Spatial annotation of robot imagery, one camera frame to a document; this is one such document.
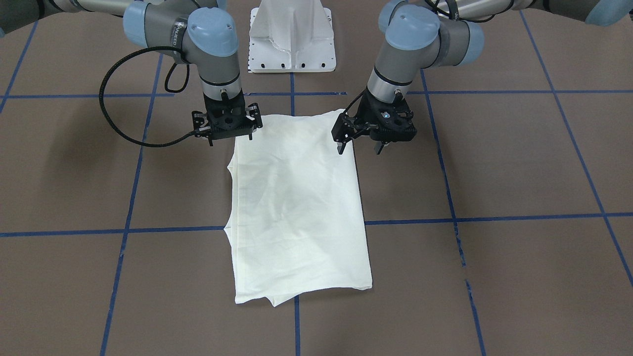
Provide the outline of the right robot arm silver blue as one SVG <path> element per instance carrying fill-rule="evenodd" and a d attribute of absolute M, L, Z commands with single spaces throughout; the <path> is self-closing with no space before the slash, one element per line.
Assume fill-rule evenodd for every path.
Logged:
<path fill-rule="evenodd" d="M 120 59 L 102 80 L 98 99 L 110 127 L 125 140 L 149 148 L 150 143 L 125 135 L 104 103 L 111 75 L 129 59 L 158 51 L 175 65 L 194 65 L 203 88 L 204 111 L 193 111 L 193 129 L 184 138 L 215 140 L 252 137 L 262 128 L 257 104 L 246 104 L 240 82 L 239 39 L 224 0 L 3 0 L 2 36 L 59 13 L 105 13 L 122 19 L 125 36 L 140 50 Z"/>

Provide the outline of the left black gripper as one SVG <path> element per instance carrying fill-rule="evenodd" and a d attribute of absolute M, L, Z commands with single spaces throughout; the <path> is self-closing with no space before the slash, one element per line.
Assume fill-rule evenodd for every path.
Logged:
<path fill-rule="evenodd" d="M 373 129 L 389 134 L 413 133 L 413 111 L 401 93 L 396 94 L 392 103 L 384 103 L 365 89 L 358 106 L 358 120 L 360 123 L 346 113 L 340 113 L 335 120 L 331 134 L 339 155 L 344 153 L 348 142 L 370 135 Z"/>

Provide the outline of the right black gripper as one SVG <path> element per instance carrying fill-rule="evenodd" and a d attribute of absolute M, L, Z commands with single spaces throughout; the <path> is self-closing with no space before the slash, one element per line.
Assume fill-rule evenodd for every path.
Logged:
<path fill-rule="evenodd" d="M 246 101 L 243 94 L 226 100 L 215 100 L 204 95 L 204 105 L 207 119 L 213 124 L 244 124 L 247 122 Z M 252 130 L 248 134 L 249 140 L 253 140 L 253 134 L 258 128 L 257 123 L 253 122 Z M 206 138 L 209 146 L 213 147 L 213 132 L 207 132 Z"/>

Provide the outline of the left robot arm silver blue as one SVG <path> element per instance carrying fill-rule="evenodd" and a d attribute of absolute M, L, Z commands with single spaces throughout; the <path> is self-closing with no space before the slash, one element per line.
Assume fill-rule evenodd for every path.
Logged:
<path fill-rule="evenodd" d="M 481 24 L 511 10 L 538 9 L 590 25 L 610 26 L 632 9 L 630 0 L 392 0 L 381 10 L 384 42 L 355 115 L 342 111 L 331 130 L 339 155 L 348 142 L 368 136 L 375 153 L 417 133 L 405 99 L 421 68 L 458 67 L 481 55 Z"/>

